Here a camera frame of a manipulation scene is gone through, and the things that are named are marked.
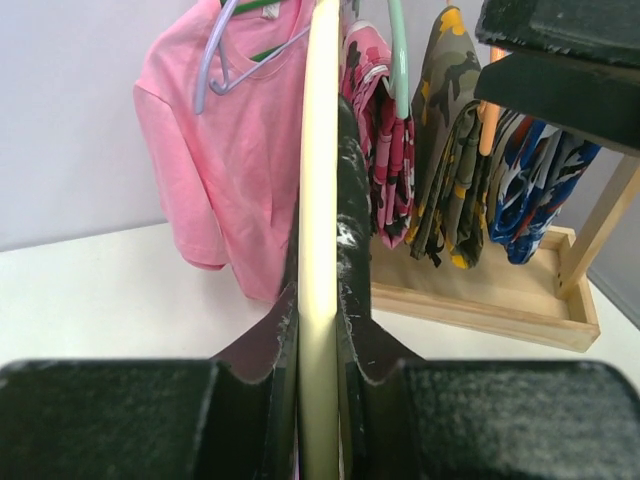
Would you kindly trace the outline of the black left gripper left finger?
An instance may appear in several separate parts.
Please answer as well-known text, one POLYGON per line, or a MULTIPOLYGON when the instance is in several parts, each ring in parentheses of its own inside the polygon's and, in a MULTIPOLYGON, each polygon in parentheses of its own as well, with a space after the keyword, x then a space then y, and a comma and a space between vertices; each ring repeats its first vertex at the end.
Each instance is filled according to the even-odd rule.
POLYGON ((210 359, 32 360, 1 371, 5 479, 290 479, 297 287, 210 359))

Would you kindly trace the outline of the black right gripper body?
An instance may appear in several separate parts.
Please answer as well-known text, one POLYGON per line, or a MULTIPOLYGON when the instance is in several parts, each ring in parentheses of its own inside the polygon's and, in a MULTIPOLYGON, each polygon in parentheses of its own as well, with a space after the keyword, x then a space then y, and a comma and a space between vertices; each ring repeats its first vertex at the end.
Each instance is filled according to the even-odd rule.
POLYGON ((486 1, 475 33, 507 53, 483 68, 477 98, 638 149, 638 2, 486 1))

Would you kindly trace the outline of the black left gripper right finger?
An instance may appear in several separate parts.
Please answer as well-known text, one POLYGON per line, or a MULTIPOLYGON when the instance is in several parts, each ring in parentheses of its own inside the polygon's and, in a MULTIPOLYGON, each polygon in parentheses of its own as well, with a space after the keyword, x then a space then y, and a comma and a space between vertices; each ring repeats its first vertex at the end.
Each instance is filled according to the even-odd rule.
POLYGON ((635 479, 639 397, 612 367, 427 361, 340 302, 349 479, 635 479))

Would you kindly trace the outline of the cream hanger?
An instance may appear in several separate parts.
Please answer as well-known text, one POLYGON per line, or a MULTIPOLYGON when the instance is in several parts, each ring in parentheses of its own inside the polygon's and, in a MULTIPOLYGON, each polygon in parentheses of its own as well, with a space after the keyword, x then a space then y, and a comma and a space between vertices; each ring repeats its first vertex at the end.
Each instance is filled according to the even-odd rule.
POLYGON ((298 385, 301 476, 339 476, 337 154, 339 11, 315 5, 307 51, 299 190, 298 385))

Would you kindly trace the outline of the black floral garment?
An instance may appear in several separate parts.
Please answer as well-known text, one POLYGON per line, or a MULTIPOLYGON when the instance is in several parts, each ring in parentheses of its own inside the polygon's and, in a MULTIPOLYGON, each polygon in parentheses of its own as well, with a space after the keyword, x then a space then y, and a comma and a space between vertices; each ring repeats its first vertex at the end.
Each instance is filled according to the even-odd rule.
MULTIPOLYGON (((339 67, 341 12, 339 11, 339 67)), ((339 92, 337 154, 337 314, 347 318, 371 315, 370 227, 368 179, 359 146, 359 134, 351 104, 339 92)), ((297 218, 290 237, 284 286, 294 285, 298 311, 299 197, 297 218)))

